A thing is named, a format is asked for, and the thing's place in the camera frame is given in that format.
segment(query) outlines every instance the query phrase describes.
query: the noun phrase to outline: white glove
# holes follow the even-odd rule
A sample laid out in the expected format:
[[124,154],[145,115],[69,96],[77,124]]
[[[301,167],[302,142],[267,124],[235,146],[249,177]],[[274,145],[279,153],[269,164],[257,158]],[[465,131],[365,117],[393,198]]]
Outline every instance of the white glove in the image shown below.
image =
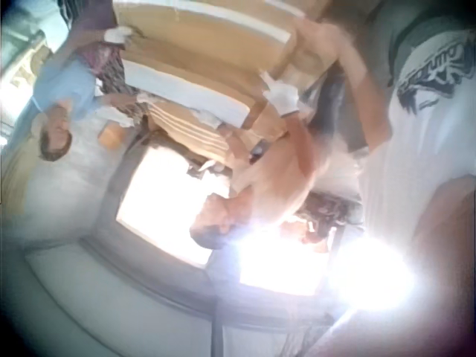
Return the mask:
[[134,31],[127,26],[117,26],[116,28],[110,28],[104,33],[104,41],[124,44],[133,32]]
[[222,121],[218,119],[215,115],[207,112],[205,110],[190,110],[195,118],[199,120],[200,123],[211,126],[215,130],[220,126]]
[[264,97],[281,117],[299,111],[299,92],[296,87],[285,84],[282,80],[273,80],[268,72],[263,72],[261,78],[269,87],[268,91],[263,92]]
[[145,92],[141,92],[137,95],[137,103],[154,104],[157,102],[163,102],[163,100]]

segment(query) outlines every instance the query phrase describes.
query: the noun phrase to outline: graphic print on t-shirt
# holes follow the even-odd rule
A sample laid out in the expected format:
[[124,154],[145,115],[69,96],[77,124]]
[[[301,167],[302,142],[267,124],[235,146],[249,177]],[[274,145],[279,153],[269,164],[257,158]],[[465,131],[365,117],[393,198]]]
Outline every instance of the graphic print on t-shirt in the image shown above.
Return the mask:
[[476,36],[450,42],[399,81],[396,93],[399,102],[407,112],[416,114],[438,102],[417,103],[418,91],[432,91],[441,97],[452,98],[463,78],[473,78],[475,67]]

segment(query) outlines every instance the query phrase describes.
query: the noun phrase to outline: shirtless man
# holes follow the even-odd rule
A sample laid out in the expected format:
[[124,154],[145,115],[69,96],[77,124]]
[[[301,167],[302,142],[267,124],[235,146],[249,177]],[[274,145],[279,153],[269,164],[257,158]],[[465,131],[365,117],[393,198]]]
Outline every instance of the shirtless man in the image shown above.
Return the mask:
[[212,194],[190,228],[202,247],[220,249],[255,230],[281,225],[304,203],[317,174],[325,168],[332,138],[332,118],[316,114],[309,128],[298,108],[298,90],[269,75],[264,93],[286,122],[287,134],[274,142],[254,164],[235,130],[222,125],[234,156],[230,198]]

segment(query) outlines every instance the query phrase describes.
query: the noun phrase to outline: person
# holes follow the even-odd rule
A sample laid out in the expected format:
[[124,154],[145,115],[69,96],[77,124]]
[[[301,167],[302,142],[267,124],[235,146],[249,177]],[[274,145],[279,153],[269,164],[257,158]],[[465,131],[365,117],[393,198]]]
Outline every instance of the person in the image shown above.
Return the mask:
[[343,28],[297,22],[308,48],[332,54],[352,89],[370,151],[359,178],[366,234],[400,251],[420,282],[397,309],[350,312],[306,356],[454,356],[472,331],[476,22],[456,3],[382,5],[388,108]]
[[124,43],[131,34],[132,30],[124,26],[83,31],[69,36],[43,65],[33,87],[32,100],[48,118],[42,123],[39,137],[44,160],[56,161],[69,151],[72,139],[68,129],[69,119],[80,120],[100,106],[124,106],[137,101],[137,97],[128,94],[96,97],[96,77],[86,61],[77,54],[79,49],[95,42]]
[[[190,236],[202,247],[221,249],[253,231],[281,225],[304,203],[327,166],[334,129],[334,117],[327,114],[335,109],[318,106],[308,127],[298,90],[268,74],[263,80],[269,87],[264,95],[286,122],[287,133],[250,164],[237,129],[218,127],[233,154],[234,169],[229,198],[210,195],[190,227]],[[333,80],[324,82],[323,91],[338,92]]]

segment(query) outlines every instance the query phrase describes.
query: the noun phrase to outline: dark hair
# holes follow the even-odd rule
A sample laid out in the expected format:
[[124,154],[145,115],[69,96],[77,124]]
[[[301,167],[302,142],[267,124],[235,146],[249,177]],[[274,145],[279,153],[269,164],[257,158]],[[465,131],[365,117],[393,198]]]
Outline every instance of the dark hair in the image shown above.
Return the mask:
[[190,236],[202,248],[219,250],[243,238],[246,231],[246,229],[232,225],[227,233],[222,233],[218,225],[209,225],[200,229],[190,229]]
[[61,159],[71,148],[71,142],[73,141],[73,135],[68,132],[68,140],[64,147],[58,150],[49,150],[50,137],[46,130],[43,130],[39,137],[39,151],[41,152],[40,158],[45,161],[56,161]]

